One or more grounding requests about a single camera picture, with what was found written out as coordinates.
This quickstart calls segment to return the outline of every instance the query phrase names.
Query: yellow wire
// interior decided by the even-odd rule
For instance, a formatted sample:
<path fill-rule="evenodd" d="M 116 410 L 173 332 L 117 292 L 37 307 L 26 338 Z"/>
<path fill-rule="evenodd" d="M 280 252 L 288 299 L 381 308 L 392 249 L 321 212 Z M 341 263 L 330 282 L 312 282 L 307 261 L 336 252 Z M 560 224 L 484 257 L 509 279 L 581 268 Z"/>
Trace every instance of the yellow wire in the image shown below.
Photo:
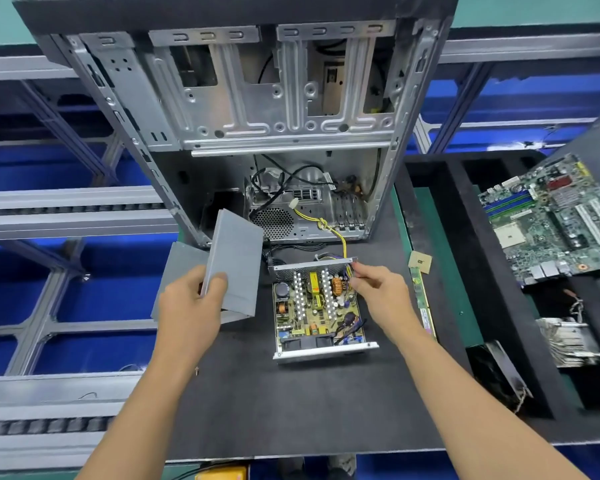
<path fill-rule="evenodd" d="M 294 209 L 294 212 L 296 214 L 298 214 L 298 216 L 302 217 L 303 219 L 306 219 L 311 222 L 316 222 L 318 225 L 318 229 L 328 230 L 329 232 L 336 234 L 342 241 L 342 257 L 344 257 L 344 258 L 347 257 L 347 242 L 344 240 L 344 237 L 342 236 L 341 233 L 339 233 L 338 231 L 336 231 L 336 229 L 334 229 L 333 227 L 331 227 L 329 225 L 329 223 L 327 222 L 326 219 L 323 219 L 321 217 L 316 218 L 316 217 L 306 216 L 302 212 L 300 212 L 298 209 Z"/>

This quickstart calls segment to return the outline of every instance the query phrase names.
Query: green motherboard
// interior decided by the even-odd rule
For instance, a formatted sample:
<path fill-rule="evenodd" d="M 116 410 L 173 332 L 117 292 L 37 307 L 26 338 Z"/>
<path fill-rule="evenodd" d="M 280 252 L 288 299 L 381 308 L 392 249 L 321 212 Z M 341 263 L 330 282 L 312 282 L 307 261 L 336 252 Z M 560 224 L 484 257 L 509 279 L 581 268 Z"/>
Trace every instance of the green motherboard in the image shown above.
<path fill-rule="evenodd" d="M 577 156 L 479 197 L 520 286 L 600 269 L 600 186 Z"/>

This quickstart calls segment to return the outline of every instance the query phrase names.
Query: gray panel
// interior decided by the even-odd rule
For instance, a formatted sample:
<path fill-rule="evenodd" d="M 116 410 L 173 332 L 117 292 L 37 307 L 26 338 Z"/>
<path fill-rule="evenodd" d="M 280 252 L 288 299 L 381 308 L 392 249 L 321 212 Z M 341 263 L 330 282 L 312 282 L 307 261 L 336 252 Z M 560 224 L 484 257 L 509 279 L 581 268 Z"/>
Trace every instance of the gray panel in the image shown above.
<path fill-rule="evenodd" d="M 229 279 L 229 288 L 224 296 L 222 307 L 232 312 L 254 316 L 263 235 L 264 231 L 261 227 L 227 209 L 220 210 L 209 250 L 202 294 L 208 290 L 210 277 L 222 271 Z M 233 320 L 223 317 L 223 322 L 227 321 Z"/>
<path fill-rule="evenodd" d="M 174 242 L 171 245 L 167 264 L 164 267 L 162 279 L 160 280 L 158 295 L 156 295 L 155 302 L 153 303 L 151 318 L 158 320 L 158 298 L 160 298 L 167 285 L 183 277 L 191 268 L 199 264 L 206 264 L 208 258 L 208 252 L 193 248 L 183 242 Z"/>

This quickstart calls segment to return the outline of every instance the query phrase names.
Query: motherboard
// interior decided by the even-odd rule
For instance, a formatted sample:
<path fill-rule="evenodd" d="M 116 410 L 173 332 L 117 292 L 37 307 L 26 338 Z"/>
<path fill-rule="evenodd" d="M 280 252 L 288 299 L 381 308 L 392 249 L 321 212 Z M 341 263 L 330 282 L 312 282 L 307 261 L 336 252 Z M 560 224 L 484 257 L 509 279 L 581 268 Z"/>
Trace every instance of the motherboard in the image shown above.
<path fill-rule="evenodd" d="M 305 351 L 309 357 L 316 349 L 330 347 L 334 353 L 366 343 L 358 297 L 349 284 L 351 267 L 341 266 L 341 273 L 335 269 L 315 263 L 273 284 L 279 355 Z"/>
<path fill-rule="evenodd" d="M 479 197 L 520 286 L 600 269 L 600 186 L 576 155 Z"/>

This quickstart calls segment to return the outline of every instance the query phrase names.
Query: person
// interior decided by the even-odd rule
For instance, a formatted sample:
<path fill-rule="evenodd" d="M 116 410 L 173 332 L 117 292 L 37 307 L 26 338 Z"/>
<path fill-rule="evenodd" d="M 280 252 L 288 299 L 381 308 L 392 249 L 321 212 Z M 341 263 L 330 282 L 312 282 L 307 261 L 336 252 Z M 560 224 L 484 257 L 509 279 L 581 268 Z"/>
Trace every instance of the person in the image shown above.
<path fill-rule="evenodd" d="M 353 268 L 353 288 L 404 357 L 462 480 L 587 478 L 431 339 L 401 275 L 360 263 Z M 216 274 L 201 298 L 204 275 L 197 266 L 160 295 L 151 361 L 78 480 L 160 478 L 178 400 L 220 329 L 226 276 Z"/>

